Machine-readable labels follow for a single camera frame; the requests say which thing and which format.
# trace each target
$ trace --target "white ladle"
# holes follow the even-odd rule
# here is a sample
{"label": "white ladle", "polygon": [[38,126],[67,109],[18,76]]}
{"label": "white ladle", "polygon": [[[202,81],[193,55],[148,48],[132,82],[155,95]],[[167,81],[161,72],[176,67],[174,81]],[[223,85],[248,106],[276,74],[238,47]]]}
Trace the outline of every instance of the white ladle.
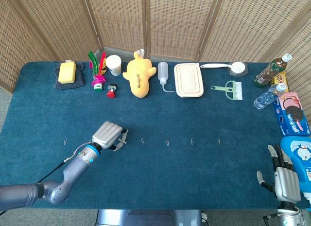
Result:
{"label": "white ladle", "polygon": [[201,68],[230,68],[230,74],[233,76],[242,76],[246,66],[243,62],[234,62],[231,65],[223,63],[208,63],[200,66]]}

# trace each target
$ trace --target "plastic bottle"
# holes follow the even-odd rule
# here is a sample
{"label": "plastic bottle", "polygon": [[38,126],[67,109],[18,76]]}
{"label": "plastic bottle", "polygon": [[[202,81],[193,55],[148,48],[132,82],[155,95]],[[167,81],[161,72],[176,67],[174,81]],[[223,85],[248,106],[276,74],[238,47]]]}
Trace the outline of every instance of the plastic bottle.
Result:
{"label": "plastic bottle", "polygon": [[275,101],[278,97],[283,95],[286,90],[285,84],[274,84],[272,85],[267,92],[261,94],[254,100],[254,106],[257,109],[263,109]]}
{"label": "plastic bottle", "polygon": [[254,79],[254,84],[258,87],[266,86],[270,80],[277,74],[284,71],[287,63],[292,59],[292,56],[287,53],[283,57],[274,59],[260,74]]}
{"label": "plastic bottle", "polygon": [[164,88],[166,85],[166,81],[169,78],[169,65],[166,62],[160,62],[157,66],[157,78],[160,80],[160,84],[162,85],[162,89],[165,92],[174,92],[174,91],[167,91]]}

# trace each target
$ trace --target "blue felt surface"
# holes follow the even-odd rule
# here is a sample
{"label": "blue felt surface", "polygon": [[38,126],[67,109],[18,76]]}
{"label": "blue felt surface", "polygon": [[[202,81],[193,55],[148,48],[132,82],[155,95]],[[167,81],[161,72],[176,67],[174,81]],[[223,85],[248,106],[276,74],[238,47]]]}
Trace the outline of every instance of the blue felt surface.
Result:
{"label": "blue felt surface", "polygon": [[[83,71],[85,86],[55,89],[57,64],[31,62],[20,72],[0,135],[1,185],[36,182],[109,120],[129,130],[127,144],[117,152],[103,151],[58,208],[277,206],[273,194],[260,187],[256,178],[261,170],[273,182],[267,144],[281,138],[272,105],[264,110],[253,106],[266,89],[255,87],[252,80],[267,64],[248,63],[249,73],[235,79],[242,82],[243,101],[231,101],[224,92],[210,90],[211,85],[224,86],[234,80],[222,69],[202,69],[200,98],[164,93],[155,75],[149,94],[139,99],[122,75],[107,72],[107,83],[118,84],[116,98],[110,99],[105,95],[108,84],[104,92],[93,91],[88,65]],[[174,89],[175,64],[169,63],[167,90]],[[62,170],[51,178],[61,180]],[[37,201],[34,207],[54,206]]]}

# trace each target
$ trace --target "woven screen panel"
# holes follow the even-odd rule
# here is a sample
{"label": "woven screen panel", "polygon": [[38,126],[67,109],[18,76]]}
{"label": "woven screen panel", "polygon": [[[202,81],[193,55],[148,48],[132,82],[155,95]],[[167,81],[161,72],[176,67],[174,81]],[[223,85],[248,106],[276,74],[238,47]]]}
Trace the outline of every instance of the woven screen panel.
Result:
{"label": "woven screen panel", "polygon": [[141,0],[89,0],[105,46],[144,48]]}
{"label": "woven screen panel", "polygon": [[150,0],[151,54],[194,59],[212,0]]}
{"label": "woven screen panel", "polygon": [[223,0],[202,61],[256,62],[310,0]]}
{"label": "woven screen panel", "polygon": [[22,66],[50,60],[45,49],[7,0],[0,0],[0,80],[12,92]]}
{"label": "woven screen panel", "polygon": [[281,57],[286,53],[293,59],[286,68],[286,77],[290,91],[296,91],[302,103],[303,110],[311,120],[311,19],[276,55]]}
{"label": "woven screen panel", "polygon": [[62,60],[88,60],[98,49],[82,0],[20,1]]}

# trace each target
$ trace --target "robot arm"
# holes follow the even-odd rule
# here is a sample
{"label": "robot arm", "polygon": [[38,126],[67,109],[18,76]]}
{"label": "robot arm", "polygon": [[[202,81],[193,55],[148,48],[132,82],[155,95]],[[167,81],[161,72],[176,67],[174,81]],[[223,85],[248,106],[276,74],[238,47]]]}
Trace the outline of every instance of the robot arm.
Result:
{"label": "robot arm", "polygon": [[93,135],[90,142],[64,169],[62,183],[43,181],[34,184],[0,187],[0,210],[31,206],[38,198],[52,204],[63,203],[75,183],[100,156],[101,150],[120,149],[125,144],[127,130],[111,122],[105,122]]}
{"label": "robot arm", "polygon": [[291,159],[276,146],[268,145],[274,167],[274,186],[265,182],[262,173],[257,171],[257,180],[261,186],[275,194],[280,202],[277,213],[264,216],[263,220],[268,226],[268,220],[279,217],[281,226],[309,226],[311,225],[310,214],[306,210],[300,210],[295,203],[301,200],[299,179],[294,171]]}

